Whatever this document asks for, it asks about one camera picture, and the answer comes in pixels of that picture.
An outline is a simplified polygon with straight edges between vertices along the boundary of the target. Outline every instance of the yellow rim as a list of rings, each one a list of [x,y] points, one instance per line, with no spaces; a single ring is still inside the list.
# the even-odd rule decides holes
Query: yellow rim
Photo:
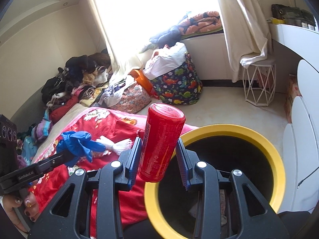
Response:
[[[276,148],[261,134],[249,128],[231,124],[215,124],[200,127],[187,132],[182,135],[181,138],[184,145],[187,146],[195,141],[212,136],[238,137],[252,143],[264,153],[269,161],[274,178],[274,188],[270,206],[277,213],[285,193],[286,176],[283,162]],[[159,183],[145,184],[145,207],[152,225],[164,239],[187,239],[176,232],[166,222],[159,206],[158,187]]]

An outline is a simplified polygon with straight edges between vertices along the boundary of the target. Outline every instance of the silver screw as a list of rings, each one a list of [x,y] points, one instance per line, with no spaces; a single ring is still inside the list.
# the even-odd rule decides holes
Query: silver screw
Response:
[[[205,168],[207,166],[207,163],[203,162],[203,161],[199,161],[197,163],[197,166],[200,167],[200,168]]]
[[[113,168],[120,167],[121,166],[121,162],[120,161],[113,161],[113,162],[111,162],[111,166]]]
[[[76,171],[75,171],[75,175],[76,176],[81,176],[81,175],[83,175],[84,174],[84,170],[83,169],[77,169]]]
[[[233,172],[232,172],[234,175],[236,175],[236,176],[241,176],[242,175],[242,171],[241,170],[233,170]]]

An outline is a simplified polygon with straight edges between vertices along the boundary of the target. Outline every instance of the yellow and black bucket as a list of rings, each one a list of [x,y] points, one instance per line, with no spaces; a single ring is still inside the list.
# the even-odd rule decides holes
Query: yellow and black bucket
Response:
[[[285,170],[275,147],[261,134],[242,126],[215,124],[181,136],[186,149],[218,170],[239,169],[251,180],[275,212],[285,192]],[[145,184],[148,217],[164,239],[187,239],[194,230],[195,218],[189,210],[197,200],[196,192],[182,185],[175,153],[164,178]]]

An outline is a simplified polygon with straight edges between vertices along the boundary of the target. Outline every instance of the decorated fingernail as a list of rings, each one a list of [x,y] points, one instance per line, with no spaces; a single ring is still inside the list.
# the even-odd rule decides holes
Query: decorated fingernail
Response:
[[[22,199],[20,199],[20,198],[15,198],[15,201],[17,204],[22,204]]]
[[[26,206],[27,206],[27,207],[32,207],[31,201],[28,200],[28,199],[26,200]]]

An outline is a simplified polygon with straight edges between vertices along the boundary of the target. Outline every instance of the beige curtain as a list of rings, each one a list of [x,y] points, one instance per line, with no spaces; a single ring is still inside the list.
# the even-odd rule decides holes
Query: beige curtain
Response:
[[[130,47],[125,29],[120,25],[125,19],[114,14],[116,0],[87,0],[96,25],[111,57],[113,75],[110,84],[122,80],[132,69],[142,67],[136,49]]]
[[[241,66],[267,58],[271,35],[259,0],[218,0],[221,8],[232,81],[240,79]]]

